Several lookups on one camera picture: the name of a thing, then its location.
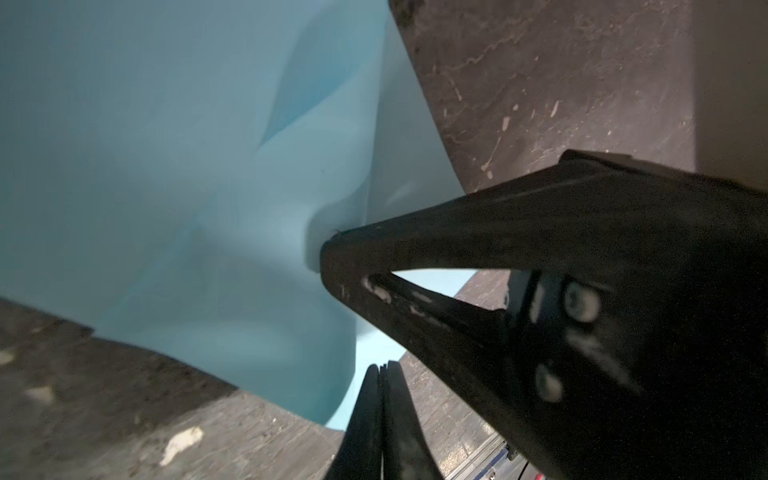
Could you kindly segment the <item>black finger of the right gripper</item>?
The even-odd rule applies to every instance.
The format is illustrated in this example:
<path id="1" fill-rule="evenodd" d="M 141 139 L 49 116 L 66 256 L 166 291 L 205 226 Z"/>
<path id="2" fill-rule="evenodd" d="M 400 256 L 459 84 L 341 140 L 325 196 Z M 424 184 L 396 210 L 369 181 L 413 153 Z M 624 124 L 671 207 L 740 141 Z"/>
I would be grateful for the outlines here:
<path id="1" fill-rule="evenodd" d="M 340 302 L 405 346 L 501 432 L 571 432 L 565 402 L 545 402 L 535 367 L 543 342 L 510 313 L 435 293 L 405 270 L 543 270 L 556 225 L 540 195 L 552 170 L 434 207 L 334 235 L 320 253 L 321 279 Z"/>

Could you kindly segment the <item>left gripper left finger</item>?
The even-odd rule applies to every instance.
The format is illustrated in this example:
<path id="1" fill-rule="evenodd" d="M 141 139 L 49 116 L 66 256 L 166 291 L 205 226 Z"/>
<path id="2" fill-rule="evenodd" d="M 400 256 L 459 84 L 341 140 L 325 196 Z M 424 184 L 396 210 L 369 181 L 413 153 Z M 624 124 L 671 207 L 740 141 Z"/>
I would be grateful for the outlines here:
<path id="1" fill-rule="evenodd" d="M 381 478 L 382 417 L 380 369 L 373 364 L 366 371 L 346 433 L 325 479 Z"/>

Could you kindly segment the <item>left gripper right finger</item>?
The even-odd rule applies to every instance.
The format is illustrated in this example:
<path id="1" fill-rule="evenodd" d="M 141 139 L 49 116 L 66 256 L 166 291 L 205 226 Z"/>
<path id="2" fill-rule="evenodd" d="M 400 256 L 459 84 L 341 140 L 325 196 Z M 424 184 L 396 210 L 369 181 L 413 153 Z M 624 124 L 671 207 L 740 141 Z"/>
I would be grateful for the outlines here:
<path id="1" fill-rule="evenodd" d="M 382 367 L 383 478 L 443 479 L 425 436 L 401 365 Z"/>

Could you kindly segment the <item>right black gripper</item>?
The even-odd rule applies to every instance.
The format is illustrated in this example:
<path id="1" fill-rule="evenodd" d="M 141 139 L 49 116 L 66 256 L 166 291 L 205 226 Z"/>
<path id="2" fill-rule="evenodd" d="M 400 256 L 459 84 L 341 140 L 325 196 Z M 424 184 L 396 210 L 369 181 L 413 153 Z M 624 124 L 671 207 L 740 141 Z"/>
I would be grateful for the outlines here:
<path id="1" fill-rule="evenodd" d="M 569 150 L 513 192 L 516 440 L 563 479 L 767 475 L 767 196 Z"/>

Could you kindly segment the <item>light blue paper sheet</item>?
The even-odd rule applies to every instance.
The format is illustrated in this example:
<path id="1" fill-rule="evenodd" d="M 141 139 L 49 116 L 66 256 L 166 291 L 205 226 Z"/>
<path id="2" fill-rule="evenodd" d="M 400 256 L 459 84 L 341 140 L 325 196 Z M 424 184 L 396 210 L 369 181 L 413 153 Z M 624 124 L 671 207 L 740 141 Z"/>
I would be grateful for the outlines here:
<path id="1" fill-rule="evenodd" d="M 457 197 L 385 1 L 5 1 L 1 294 L 346 428 L 335 233 Z"/>

